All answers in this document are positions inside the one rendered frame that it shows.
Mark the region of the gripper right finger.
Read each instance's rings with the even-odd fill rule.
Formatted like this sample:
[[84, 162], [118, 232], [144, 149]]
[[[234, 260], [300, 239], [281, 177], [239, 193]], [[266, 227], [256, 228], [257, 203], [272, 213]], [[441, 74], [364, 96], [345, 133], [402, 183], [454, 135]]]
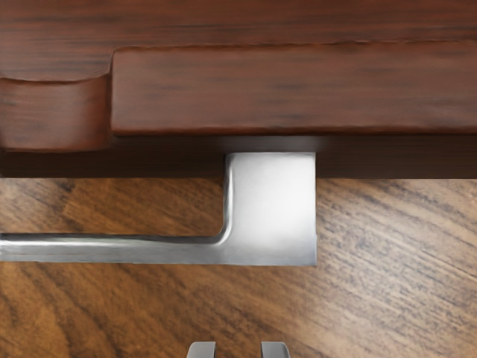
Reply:
[[261, 342], [261, 358], [291, 358], [284, 342]]

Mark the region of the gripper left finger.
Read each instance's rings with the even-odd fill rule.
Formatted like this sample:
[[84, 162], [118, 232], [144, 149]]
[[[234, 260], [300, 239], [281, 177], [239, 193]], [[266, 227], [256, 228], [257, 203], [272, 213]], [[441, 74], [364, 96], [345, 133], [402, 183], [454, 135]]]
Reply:
[[193, 342], [186, 358], [216, 358], [215, 342]]

